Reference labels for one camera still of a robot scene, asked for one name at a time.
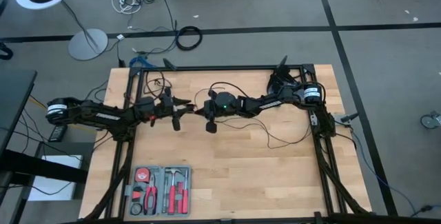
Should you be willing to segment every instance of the red-handled pliers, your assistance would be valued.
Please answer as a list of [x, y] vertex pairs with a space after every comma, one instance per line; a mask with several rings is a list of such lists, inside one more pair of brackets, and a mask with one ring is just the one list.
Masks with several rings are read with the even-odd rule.
[[158, 196], [158, 190], [154, 186], [154, 175], [150, 176], [150, 182], [147, 186], [147, 190], [145, 191], [144, 196], [144, 214], [155, 214], [156, 213], [156, 197]]

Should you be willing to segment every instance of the white cable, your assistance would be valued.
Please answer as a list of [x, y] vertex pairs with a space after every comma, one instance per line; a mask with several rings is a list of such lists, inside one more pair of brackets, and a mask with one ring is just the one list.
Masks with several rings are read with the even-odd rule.
[[134, 14], [141, 9], [141, 2], [137, 2], [136, 0], [132, 0], [132, 3], [126, 6], [124, 6], [125, 4], [120, 3], [119, 4], [120, 10], [116, 9], [114, 0], [110, 0], [110, 1], [112, 2], [113, 9], [120, 14]]

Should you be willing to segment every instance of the desk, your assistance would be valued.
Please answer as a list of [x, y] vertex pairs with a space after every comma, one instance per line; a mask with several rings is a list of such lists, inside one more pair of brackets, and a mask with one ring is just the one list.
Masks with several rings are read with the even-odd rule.
[[[332, 66], [315, 65], [315, 69], [318, 82], [327, 90], [328, 111], [344, 113]], [[125, 68], [111, 71], [106, 105], [123, 107], [128, 74], [129, 69]], [[260, 96], [266, 94], [270, 74], [271, 70], [164, 72], [165, 78], [173, 85], [174, 96], [191, 100], [199, 90], [216, 81], [236, 84], [248, 95]], [[157, 72], [151, 72], [148, 79], [158, 77]], [[228, 85], [217, 86], [239, 94]], [[205, 99], [206, 91], [198, 95], [197, 105], [202, 106]], [[298, 140], [309, 126], [307, 112], [292, 105], [265, 110], [257, 119], [274, 136], [286, 141]], [[255, 122], [237, 119], [229, 124], [240, 127]], [[267, 148], [267, 135], [257, 125], [235, 130], [218, 124], [218, 132], [210, 134], [205, 131], [205, 123], [206, 120], [200, 116], [186, 114], [181, 118], [180, 132], [173, 131], [171, 118], [157, 120], [153, 128], [149, 124], [141, 124], [136, 129], [132, 169], [136, 165], [183, 164], [192, 167], [192, 201], [188, 219], [306, 217], [317, 211], [326, 215], [316, 153], [310, 136], [299, 144], [270, 150]], [[350, 136], [343, 127], [337, 127], [337, 133]], [[362, 207], [370, 210], [353, 143], [337, 136], [332, 138], [332, 144], [343, 185]], [[271, 139], [270, 145], [283, 143]], [[104, 195], [110, 182], [115, 149], [116, 142], [109, 141], [94, 152], [80, 217], [89, 214]], [[117, 214], [119, 196], [117, 190], [113, 216]], [[334, 209], [338, 210], [334, 194], [332, 200]], [[125, 220], [142, 221], [141, 218], [128, 216]]]
[[[0, 205], [9, 184], [32, 185], [34, 176], [84, 183], [88, 173], [86, 170], [38, 158], [41, 143], [34, 156], [6, 149], [36, 76], [37, 72], [34, 70], [0, 70]], [[29, 191], [21, 191], [11, 223], [19, 222], [28, 195]]]

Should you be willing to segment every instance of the white lamp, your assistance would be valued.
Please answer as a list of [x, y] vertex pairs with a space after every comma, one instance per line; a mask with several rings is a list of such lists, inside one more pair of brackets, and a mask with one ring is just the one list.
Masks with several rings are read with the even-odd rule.
[[[16, 1], [21, 7], [29, 10], [42, 10], [61, 2], [65, 9], [75, 19], [74, 13], [71, 12], [71, 9], [64, 0], [50, 0], [45, 3], [35, 3], [31, 0]], [[70, 56], [72, 56], [74, 59], [82, 61], [93, 59], [99, 56], [107, 47], [108, 38], [106, 33], [96, 28], [86, 30], [81, 23], [77, 23], [81, 27], [82, 31], [74, 35], [69, 42], [68, 51]]]

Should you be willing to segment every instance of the black desk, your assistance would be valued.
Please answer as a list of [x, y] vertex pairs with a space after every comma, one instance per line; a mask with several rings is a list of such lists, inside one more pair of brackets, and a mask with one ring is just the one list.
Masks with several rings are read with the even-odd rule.
[[9, 143], [36, 76], [34, 70], [0, 70], [0, 154]]
[[[35, 156], [6, 149], [15, 126], [34, 86], [34, 70], [0, 70], [0, 205], [9, 184], [32, 185], [34, 176], [45, 176], [75, 183], [85, 183], [88, 172]], [[21, 196], [24, 204], [27, 196]], [[17, 221], [24, 208], [23, 201], [14, 211], [12, 222]]]

